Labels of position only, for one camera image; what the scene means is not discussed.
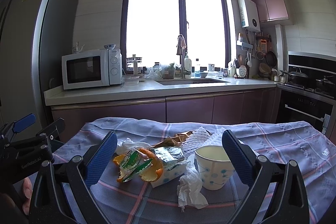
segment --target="white microwave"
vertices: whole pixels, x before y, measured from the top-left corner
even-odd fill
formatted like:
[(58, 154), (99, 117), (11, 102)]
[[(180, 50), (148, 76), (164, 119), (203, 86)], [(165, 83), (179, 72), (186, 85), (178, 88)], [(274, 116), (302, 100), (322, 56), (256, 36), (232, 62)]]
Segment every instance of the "white microwave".
[(62, 56), (64, 89), (121, 84), (120, 49), (91, 50)]

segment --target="white countertop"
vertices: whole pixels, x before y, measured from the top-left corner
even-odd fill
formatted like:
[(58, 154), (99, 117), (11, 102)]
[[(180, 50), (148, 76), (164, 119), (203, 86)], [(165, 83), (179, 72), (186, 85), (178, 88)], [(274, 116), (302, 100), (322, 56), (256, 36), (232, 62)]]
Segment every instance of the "white countertop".
[(145, 80), (134, 86), (106, 86), (63, 90), (63, 86), (44, 92), (45, 103), (48, 106), (67, 105), (91, 102), (105, 102), (116, 100), (131, 100), (144, 98), (158, 98), (197, 93), (213, 93), (233, 90), (248, 90), (276, 87), (277, 82), (257, 79), (223, 78), (221, 83), (162, 85), (154, 80)]

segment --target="water bottle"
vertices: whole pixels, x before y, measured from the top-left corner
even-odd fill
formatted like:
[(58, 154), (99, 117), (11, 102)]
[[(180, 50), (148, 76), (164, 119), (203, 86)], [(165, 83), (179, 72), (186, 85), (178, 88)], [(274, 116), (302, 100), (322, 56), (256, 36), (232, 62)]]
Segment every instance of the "water bottle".
[(201, 65), (200, 65), (199, 59), (196, 59), (195, 77), (201, 77)]

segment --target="human hand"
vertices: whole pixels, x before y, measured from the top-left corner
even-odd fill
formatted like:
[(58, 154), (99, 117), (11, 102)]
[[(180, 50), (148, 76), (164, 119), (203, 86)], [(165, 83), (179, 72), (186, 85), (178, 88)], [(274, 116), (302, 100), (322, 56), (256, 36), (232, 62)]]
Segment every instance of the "human hand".
[(22, 192), (27, 200), (22, 205), (22, 210), (25, 215), (29, 214), (30, 200), (32, 197), (33, 186), (29, 178), (25, 178), (22, 184)]

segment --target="tablecloth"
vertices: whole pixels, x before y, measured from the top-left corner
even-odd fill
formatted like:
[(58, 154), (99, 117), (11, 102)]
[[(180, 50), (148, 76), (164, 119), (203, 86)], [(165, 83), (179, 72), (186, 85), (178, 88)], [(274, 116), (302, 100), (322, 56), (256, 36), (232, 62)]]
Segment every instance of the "tablecloth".
[[(72, 139), (55, 151), (55, 163), (67, 162), (75, 155), (84, 155), (91, 145), (98, 144), (110, 130), (117, 134), (119, 140), (129, 137), (133, 141), (155, 144), (167, 136), (195, 130), (200, 126), (209, 132), (221, 127), (230, 129), (243, 143), (273, 162), (296, 160), (307, 190), (310, 223), (317, 223), (334, 199), (336, 146), (306, 122), (226, 126), (191, 122), (167, 124), (107, 117), (85, 124)], [(111, 223), (117, 224), (226, 223), (248, 190), (235, 172), (220, 190), (202, 188), (201, 193), (208, 200), (209, 206), (200, 210), (186, 207), (182, 213), (176, 195), (178, 178), (156, 188), (140, 178), (127, 183), (118, 183), (117, 178), (118, 167), (110, 161), (99, 182), (90, 188)], [(268, 188), (254, 223), (262, 220), (274, 186), (275, 183), (272, 183)], [(69, 185), (66, 184), (64, 188), (76, 220), (85, 223)]]

